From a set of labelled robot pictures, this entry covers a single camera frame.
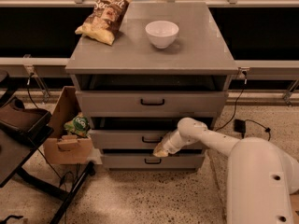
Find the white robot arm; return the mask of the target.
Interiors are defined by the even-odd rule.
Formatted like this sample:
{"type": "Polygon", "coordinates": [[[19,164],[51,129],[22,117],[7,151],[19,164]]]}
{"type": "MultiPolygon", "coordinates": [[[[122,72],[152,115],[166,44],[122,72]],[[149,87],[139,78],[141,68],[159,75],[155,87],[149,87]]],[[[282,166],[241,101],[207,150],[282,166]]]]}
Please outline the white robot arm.
{"type": "Polygon", "coordinates": [[[294,224],[291,195],[299,190],[299,162],[262,138],[237,139],[183,118],[153,151],[166,157],[200,142],[227,162],[227,224],[294,224]]]}

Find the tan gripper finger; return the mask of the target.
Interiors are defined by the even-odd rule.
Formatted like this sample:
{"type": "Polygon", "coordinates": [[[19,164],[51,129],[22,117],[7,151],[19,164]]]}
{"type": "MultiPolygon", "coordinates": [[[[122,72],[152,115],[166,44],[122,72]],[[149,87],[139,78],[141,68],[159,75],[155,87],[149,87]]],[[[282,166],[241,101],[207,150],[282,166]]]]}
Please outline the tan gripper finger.
{"type": "Polygon", "coordinates": [[[167,148],[168,141],[169,141],[169,134],[167,134],[153,150],[153,155],[155,157],[163,158],[169,155],[168,148],[167,148]]]}

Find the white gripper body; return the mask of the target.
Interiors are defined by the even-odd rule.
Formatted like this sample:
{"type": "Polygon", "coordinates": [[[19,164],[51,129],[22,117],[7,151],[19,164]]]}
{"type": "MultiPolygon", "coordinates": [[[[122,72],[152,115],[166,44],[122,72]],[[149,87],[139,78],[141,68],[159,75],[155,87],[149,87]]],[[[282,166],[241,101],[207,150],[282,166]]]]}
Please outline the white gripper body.
{"type": "Polygon", "coordinates": [[[188,143],[188,139],[182,136],[178,130],[169,132],[163,139],[163,150],[168,154],[175,154],[179,152],[188,143]]]}

